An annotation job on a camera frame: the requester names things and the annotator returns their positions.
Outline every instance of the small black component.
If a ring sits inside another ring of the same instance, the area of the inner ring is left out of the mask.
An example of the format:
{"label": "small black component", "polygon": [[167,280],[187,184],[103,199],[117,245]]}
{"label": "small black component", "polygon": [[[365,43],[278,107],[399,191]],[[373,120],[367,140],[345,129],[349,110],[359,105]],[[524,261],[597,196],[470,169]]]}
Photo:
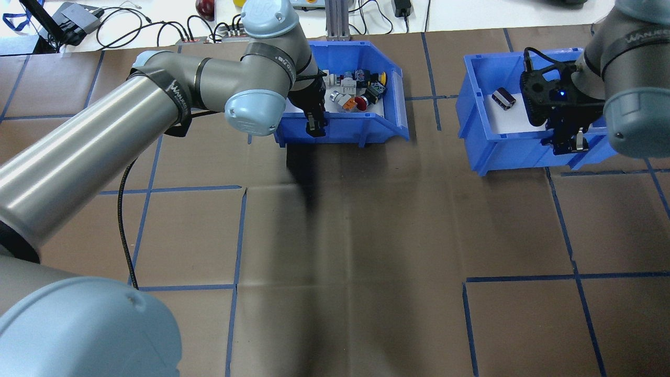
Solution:
{"label": "small black component", "polygon": [[403,18],[412,14],[411,0],[393,0],[393,13],[395,17]]}
{"label": "small black component", "polygon": [[369,103],[377,103],[385,91],[386,87],[380,82],[371,83],[365,90],[365,93],[363,93],[363,97],[365,97]]}
{"label": "small black component", "polygon": [[502,107],[503,110],[507,111],[514,106],[514,104],[517,102],[517,100],[512,97],[511,94],[505,89],[505,88],[498,88],[496,89],[495,92],[491,95],[491,98],[493,98],[493,101],[496,101],[500,107]]}
{"label": "small black component", "polygon": [[357,69],[354,71],[354,78],[356,79],[356,88],[367,88],[371,79],[370,71]]}
{"label": "small black component", "polygon": [[320,138],[326,135],[325,127],[328,125],[326,119],[325,104],[326,83],[323,79],[317,78],[312,83],[299,91],[290,91],[289,101],[293,106],[301,109],[307,118],[305,132],[313,138]]}

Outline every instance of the black cable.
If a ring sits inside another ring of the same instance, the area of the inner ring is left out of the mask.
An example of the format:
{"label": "black cable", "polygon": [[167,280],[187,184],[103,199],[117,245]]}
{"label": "black cable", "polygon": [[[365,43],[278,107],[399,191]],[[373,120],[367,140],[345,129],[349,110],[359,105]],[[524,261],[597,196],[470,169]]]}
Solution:
{"label": "black cable", "polygon": [[[105,23],[107,22],[107,20],[108,20],[110,17],[112,17],[114,14],[116,14],[116,13],[118,13],[118,12],[121,12],[121,11],[128,11],[128,12],[132,13],[132,14],[133,14],[135,17],[137,17],[137,19],[139,20],[139,27],[142,27],[142,26],[143,26],[142,16],[141,16],[141,15],[143,15],[144,13],[142,13],[142,12],[136,10],[136,9],[132,9],[132,8],[121,8],[121,9],[117,9],[117,10],[113,11],[112,13],[108,14],[107,17],[105,17],[104,20],[101,21],[100,26],[98,26],[98,29],[95,31],[95,39],[98,41],[98,44],[99,44],[100,46],[103,46],[103,48],[119,48],[119,47],[123,47],[123,46],[126,46],[127,44],[131,43],[133,40],[135,40],[135,38],[137,38],[137,36],[139,36],[139,30],[140,30],[140,29],[133,30],[133,32],[137,31],[137,33],[136,33],[136,34],[135,34],[135,35],[134,35],[128,42],[126,42],[126,43],[124,43],[124,44],[122,44],[122,45],[120,45],[120,46],[112,46],[114,43],[118,42],[119,40],[116,40],[116,41],[114,41],[114,42],[112,42],[112,43],[110,43],[110,44],[107,44],[107,45],[103,44],[103,43],[100,41],[100,31],[103,29],[103,26],[105,25]],[[151,23],[151,19],[149,19],[149,18],[146,17],[146,16],[145,16],[145,19],[149,20],[148,22]]]}
{"label": "black cable", "polygon": [[[124,35],[121,36],[120,38],[116,39],[114,42],[111,42],[110,44],[102,44],[102,43],[100,43],[100,45],[101,45],[102,47],[100,47],[97,51],[104,50],[105,48],[121,48],[121,47],[123,47],[123,46],[126,46],[126,45],[130,44],[135,38],[137,38],[137,36],[139,35],[139,31],[140,31],[140,30],[146,29],[146,28],[148,28],[149,26],[163,25],[163,24],[165,24],[165,22],[160,21],[160,22],[152,22],[152,23],[150,23],[150,24],[148,24],[148,25],[140,26],[140,27],[137,28],[137,29],[134,29],[134,30],[131,30],[130,32],[127,32],[126,34],[124,34]],[[133,38],[131,38],[128,42],[125,42],[124,44],[121,44],[121,45],[118,45],[118,46],[112,46],[113,44],[117,43],[118,41],[122,40],[123,38],[126,38],[127,36],[131,35],[132,33],[136,33],[136,34],[135,34],[135,36],[134,36]]]}
{"label": "black cable", "polygon": [[542,59],[544,59],[548,62],[551,62],[551,63],[554,63],[554,64],[562,63],[562,62],[560,62],[556,59],[552,59],[552,58],[548,57],[547,55],[544,55],[544,53],[542,53],[542,51],[540,51],[536,48],[533,48],[533,47],[526,47],[526,48],[523,49],[524,59],[530,59],[531,58],[531,55],[528,53],[528,51],[534,52],[535,55],[538,55],[540,58],[542,58]]}
{"label": "black cable", "polygon": [[128,248],[128,241],[125,237],[125,230],[123,229],[123,191],[125,190],[125,183],[128,179],[128,174],[130,170],[135,165],[135,161],[132,161],[130,165],[123,172],[121,177],[121,184],[119,185],[119,196],[117,198],[117,218],[119,220],[119,233],[121,235],[121,245],[123,246],[123,252],[125,253],[126,263],[128,263],[128,273],[130,273],[130,280],[133,283],[133,288],[139,290],[137,285],[137,277],[135,277],[135,267],[133,266],[133,259],[130,257],[130,250]]}
{"label": "black cable", "polygon": [[[362,5],[360,4],[362,0],[358,0],[358,6],[361,7]],[[363,15],[363,9],[359,8],[358,12],[360,13],[360,20],[363,22],[363,34],[368,34],[368,24],[365,22],[365,15]]]}
{"label": "black cable", "polygon": [[218,111],[214,110],[201,111],[199,113],[191,114],[191,118],[204,117],[205,115],[214,115],[214,114],[218,114]]}
{"label": "black cable", "polygon": [[379,14],[380,14],[385,20],[387,20],[387,21],[389,22],[389,25],[391,25],[391,29],[390,29],[389,31],[385,32],[384,34],[391,34],[391,33],[393,32],[393,22],[391,22],[391,20],[390,20],[388,17],[386,17],[386,15],[384,14],[384,12],[381,11],[381,6],[380,6],[379,3],[377,2],[377,0],[367,0],[367,1],[364,2],[360,7],[356,8],[356,9],[353,9],[353,10],[350,10],[349,13],[353,13],[353,12],[355,12],[355,11],[360,11],[365,5],[368,5],[369,3],[375,3],[375,4],[377,4],[377,9],[379,10]]}
{"label": "black cable", "polygon": [[199,15],[190,15],[186,19],[186,29],[188,29],[188,35],[191,38],[191,41],[194,40],[194,39],[193,39],[193,32],[191,31],[190,22],[191,22],[191,19],[194,19],[194,18],[200,19],[202,22],[204,22],[205,25],[207,25],[207,28],[210,30],[209,35],[214,34],[214,30],[212,30],[212,27],[209,25],[209,23],[207,22],[206,19],[200,17]]}
{"label": "black cable", "polygon": [[242,17],[242,15],[241,14],[236,14],[232,17],[232,21],[230,22],[230,24],[232,25],[233,29],[235,29],[235,20],[237,19],[237,17]]}
{"label": "black cable", "polygon": [[425,8],[425,26],[423,27],[423,32],[428,32],[428,17],[430,16],[430,0],[428,0],[428,6]]}
{"label": "black cable", "polygon": [[172,22],[165,22],[165,23],[161,26],[161,28],[158,29],[158,34],[156,35],[156,47],[160,47],[160,46],[161,46],[161,42],[160,42],[160,40],[161,40],[161,32],[163,31],[163,28],[164,28],[165,26],[172,26],[173,28],[177,29],[177,33],[179,33],[179,38],[182,40],[182,42],[185,42],[184,35],[182,34],[182,31],[179,30],[178,27],[176,27],[175,25],[173,25]]}
{"label": "black cable", "polygon": [[356,30],[356,33],[363,35],[363,33],[361,33],[360,30],[358,30],[358,28],[356,28],[356,26],[353,26],[351,23],[349,24],[349,27],[354,28],[354,30]]}

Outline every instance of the robotic arm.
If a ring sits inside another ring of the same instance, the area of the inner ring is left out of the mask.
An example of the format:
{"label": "robotic arm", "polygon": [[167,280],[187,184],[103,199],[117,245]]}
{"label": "robotic arm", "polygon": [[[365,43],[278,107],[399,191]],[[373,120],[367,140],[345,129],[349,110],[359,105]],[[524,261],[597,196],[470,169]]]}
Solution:
{"label": "robotic arm", "polygon": [[142,53],[124,84],[0,167],[0,375],[178,376],[165,305],[40,266],[38,250],[162,133],[185,136],[192,107],[266,136],[288,97],[323,134],[325,84],[289,0],[248,0],[242,17],[241,61]]}
{"label": "robotic arm", "polygon": [[[668,0],[617,0],[576,62],[533,70],[527,59],[521,88],[529,121],[554,129],[543,143],[555,154],[587,150],[582,134],[604,113],[617,152],[670,156],[669,25]],[[548,82],[542,75],[552,69],[560,79]]]}

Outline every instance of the blue plastic bin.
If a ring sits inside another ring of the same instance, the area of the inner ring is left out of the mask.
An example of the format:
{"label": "blue plastic bin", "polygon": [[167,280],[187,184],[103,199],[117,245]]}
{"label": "blue plastic bin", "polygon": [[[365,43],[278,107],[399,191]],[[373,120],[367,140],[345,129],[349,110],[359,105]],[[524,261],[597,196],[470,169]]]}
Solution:
{"label": "blue plastic bin", "polygon": [[[550,57],[566,61],[576,60],[581,48],[544,51]],[[533,66],[541,68],[550,63],[531,54]],[[465,139],[470,167],[481,176],[489,170],[532,168],[568,165],[573,170],[584,164],[597,164],[616,152],[607,141],[607,129],[601,118],[589,128],[584,137],[590,150],[577,154],[554,156],[551,146],[543,146],[540,139],[552,131],[538,127],[538,131],[520,133],[494,133],[484,106],[486,97],[499,87],[510,93],[520,93],[519,77],[523,72],[523,53],[480,54],[465,56],[466,76],[456,101],[460,122],[458,136]]]}
{"label": "blue plastic bin", "polygon": [[387,92],[384,94],[384,116],[376,113],[326,113],[326,136],[313,138],[305,132],[307,119],[300,113],[284,113],[275,140],[286,144],[383,143],[391,136],[409,140],[403,72],[370,42],[310,42],[319,68],[332,73],[354,71],[357,68],[387,73]]}

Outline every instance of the electronic component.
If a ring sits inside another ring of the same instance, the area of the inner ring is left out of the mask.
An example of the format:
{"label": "electronic component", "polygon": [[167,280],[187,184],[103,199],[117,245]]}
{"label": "electronic component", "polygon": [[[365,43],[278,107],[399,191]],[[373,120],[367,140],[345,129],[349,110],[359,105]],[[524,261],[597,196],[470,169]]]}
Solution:
{"label": "electronic component", "polygon": [[511,94],[505,89],[505,88],[498,88],[496,89],[495,92],[491,95],[491,98],[493,98],[493,101],[496,101],[500,107],[502,107],[503,110],[507,111],[514,106],[514,104],[517,102],[517,100],[512,97]]}
{"label": "electronic component", "polygon": [[333,93],[330,94],[330,100],[337,103],[345,111],[352,111],[357,106],[354,97],[338,91],[333,91]]}
{"label": "electronic component", "polygon": [[393,0],[392,4],[395,17],[403,18],[412,14],[411,0]]}

